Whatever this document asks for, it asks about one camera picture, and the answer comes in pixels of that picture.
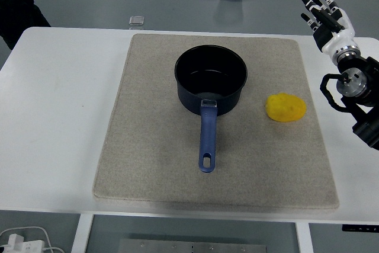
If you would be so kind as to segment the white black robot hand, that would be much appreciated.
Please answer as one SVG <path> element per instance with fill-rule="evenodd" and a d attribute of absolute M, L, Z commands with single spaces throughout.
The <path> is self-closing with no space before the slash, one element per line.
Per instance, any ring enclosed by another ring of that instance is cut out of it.
<path fill-rule="evenodd" d="M 344 56 L 361 54 L 354 41 L 355 30 L 335 0 L 301 0 L 308 14 L 302 19 L 313 32 L 317 48 L 337 64 Z"/>

